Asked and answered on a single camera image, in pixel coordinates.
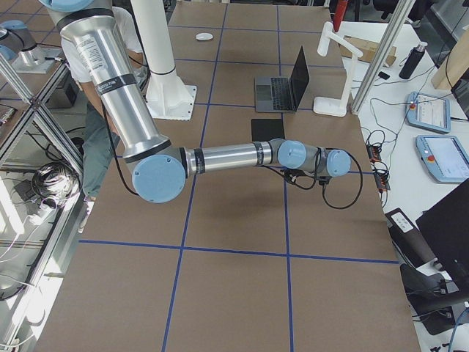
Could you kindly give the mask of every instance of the white table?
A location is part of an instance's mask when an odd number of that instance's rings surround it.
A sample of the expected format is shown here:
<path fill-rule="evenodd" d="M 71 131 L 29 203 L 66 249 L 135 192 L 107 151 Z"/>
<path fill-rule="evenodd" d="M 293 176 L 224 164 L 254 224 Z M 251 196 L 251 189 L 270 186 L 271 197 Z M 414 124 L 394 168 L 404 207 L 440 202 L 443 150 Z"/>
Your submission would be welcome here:
<path fill-rule="evenodd" d="M 352 37 L 379 42 L 386 26 L 387 25 L 385 23 L 344 22 L 341 24 L 339 35 L 349 35 Z M 390 75 L 390 78 L 387 81 L 379 78 L 375 84 L 401 81 L 402 79 L 399 77 L 399 71 L 402 67 L 399 66 L 399 63 L 407 57 L 410 50 L 417 46 L 419 41 L 420 40 L 412 26 L 408 24 L 404 25 L 396 39 L 396 42 L 394 43 L 397 49 L 397 59 L 391 67 L 383 67 L 382 69 L 383 72 Z M 348 68 L 349 64 L 350 59 L 344 58 L 344 65 L 346 68 Z M 358 87 L 360 85 L 359 81 L 363 80 L 368 66 L 369 64 L 365 62 L 358 63 L 354 77 L 358 82 L 354 82 L 352 85 L 353 87 Z M 425 53 L 410 78 L 425 73 L 433 66 L 434 64 L 429 54 Z M 436 71 L 437 69 L 435 68 L 410 81 L 383 84 L 373 87 L 358 115 L 361 125 L 371 131 L 382 129 L 375 122 L 374 115 L 370 109 L 370 101 L 372 98 L 379 98 L 388 103 L 404 103 L 407 101 L 409 93 L 412 91 L 419 91 L 420 89 L 422 93 L 427 93 L 437 97 L 450 93 L 448 90 L 436 90 L 433 88 L 431 78 Z M 356 92 L 357 89 L 353 89 L 352 95 L 355 96 Z M 449 95 L 447 98 L 450 100 L 451 104 L 451 117 L 466 119 L 463 110 L 453 95 Z M 417 135 L 431 135 L 437 133 L 422 130 L 420 128 L 414 128 L 408 125 L 407 122 L 402 125 L 406 112 L 405 105 L 390 106 L 377 100 L 373 100 L 372 105 L 374 107 L 377 121 L 381 125 L 384 125 L 392 131 L 398 131 L 402 126 L 395 150 L 392 151 L 394 144 L 390 143 L 385 144 L 383 151 L 381 152 L 382 160 L 388 166 L 391 165 L 389 179 L 391 190 L 388 192 L 388 201 L 383 210 L 387 213 L 395 208 L 401 208 L 412 221 L 415 221 L 422 214 L 423 210 L 427 210 L 432 207 L 436 202 L 456 188 L 457 185 L 437 183 L 426 170 L 426 167 L 422 163 L 420 155 L 416 149 L 415 137 Z M 385 132 L 387 141 L 394 139 L 394 135 L 391 132 L 386 130 Z M 461 141 L 462 146 L 469 151 L 469 123 L 451 121 L 450 134 L 457 136 Z M 369 132 L 364 129 L 363 137 L 366 138 L 368 135 Z M 378 142 L 381 138 L 382 135 L 380 135 L 380 133 L 376 133 L 372 142 Z M 432 274 L 429 265 L 424 265 L 424 267 L 420 269 L 426 274 Z M 452 330 L 450 330 L 439 335 L 432 336 L 428 334 L 422 323 L 416 323 L 415 326 L 422 351 L 429 351 L 430 348 L 441 346 L 442 343 L 448 343 L 452 332 Z M 453 349 L 466 351 L 468 346 L 469 324 L 466 324 L 458 328 Z"/>

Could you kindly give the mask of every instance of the monitor stand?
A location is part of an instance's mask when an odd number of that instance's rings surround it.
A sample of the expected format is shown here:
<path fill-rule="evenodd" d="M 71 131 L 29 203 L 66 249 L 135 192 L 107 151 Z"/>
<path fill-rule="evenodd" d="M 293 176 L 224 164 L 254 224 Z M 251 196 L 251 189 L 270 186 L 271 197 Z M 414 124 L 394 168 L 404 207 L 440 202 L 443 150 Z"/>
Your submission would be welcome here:
<path fill-rule="evenodd" d="M 469 292 L 458 290 L 441 274 L 427 276 L 406 264 L 401 265 L 401 275 L 407 299 L 425 329 L 436 335 L 454 328 L 456 319 L 466 309 L 464 302 L 469 301 Z M 469 323 L 469 317 L 462 317 L 461 323 Z"/>

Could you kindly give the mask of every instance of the tablet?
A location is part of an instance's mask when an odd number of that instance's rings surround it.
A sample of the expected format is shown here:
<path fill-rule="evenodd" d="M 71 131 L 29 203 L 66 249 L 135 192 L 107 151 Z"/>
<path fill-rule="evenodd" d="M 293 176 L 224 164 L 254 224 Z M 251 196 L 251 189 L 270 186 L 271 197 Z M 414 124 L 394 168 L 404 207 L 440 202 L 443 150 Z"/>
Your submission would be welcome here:
<path fill-rule="evenodd" d="M 438 182 L 461 183 L 469 178 L 469 157 L 456 136 L 417 136 L 416 146 Z"/>
<path fill-rule="evenodd" d="M 420 92 L 411 92 L 406 118 L 409 125 L 438 133 L 449 133 L 451 114 L 449 100 Z"/>

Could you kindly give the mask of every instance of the black bottle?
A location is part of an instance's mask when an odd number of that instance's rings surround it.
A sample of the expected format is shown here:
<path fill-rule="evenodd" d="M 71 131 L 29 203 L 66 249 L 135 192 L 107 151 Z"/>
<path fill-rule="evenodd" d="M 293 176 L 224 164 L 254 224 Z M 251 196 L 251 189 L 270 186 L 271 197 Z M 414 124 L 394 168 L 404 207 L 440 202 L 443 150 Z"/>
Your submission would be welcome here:
<path fill-rule="evenodd" d="M 414 49 L 412 49 L 409 57 L 407 58 L 407 61 L 404 64 L 404 67 L 399 73 L 400 78 L 409 79 L 409 77 L 412 75 L 413 71 L 416 69 L 418 63 L 425 54 L 426 45 L 427 44 L 425 42 L 420 42 L 420 44 L 418 44 Z"/>

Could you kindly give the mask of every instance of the blue joint cap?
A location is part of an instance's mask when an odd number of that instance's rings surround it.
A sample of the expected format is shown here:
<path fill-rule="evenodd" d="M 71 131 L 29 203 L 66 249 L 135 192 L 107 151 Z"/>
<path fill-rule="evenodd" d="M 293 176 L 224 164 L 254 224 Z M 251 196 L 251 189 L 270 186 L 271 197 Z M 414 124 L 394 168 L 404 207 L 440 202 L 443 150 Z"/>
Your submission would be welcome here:
<path fill-rule="evenodd" d="M 184 188 L 185 170 L 172 156 L 152 155 L 137 164 L 132 173 L 132 182 L 139 196 L 146 201 L 169 202 Z"/>
<path fill-rule="evenodd" d="M 305 163 L 306 147 L 298 141 L 285 141 L 278 149 L 278 162 L 289 169 L 297 169 Z"/>
<path fill-rule="evenodd" d="M 7 61 L 10 61 L 11 59 L 14 59 L 16 57 L 15 52 L 12 49 L 7 48 L 4 45 L 0 45 L 0 54 L 3 55 L 3 57 Z"/>
<path fill-rule="evenodd" d="M 28 27 L 26 27 L 26 24 L 24 24 L 24 22 L 21 22 L 19 20 L 5 21 L 3 23 L 0 23 L 0 26 L 4 27 L 5 29 L 25 29 L 25 28 L 28 28 Z"/>
<path fill-rule="evenodd" d="M 350 171 L 350 157 L 344 150 L 331 150 L 326 163 L 328 173 L 332 177 L 344 176 Z"/>
<path fill-rule="evenodd" d="M 39 0 L 47 8 L 59 12 L 80 11 L 93 2 L 93 0 Z"/>

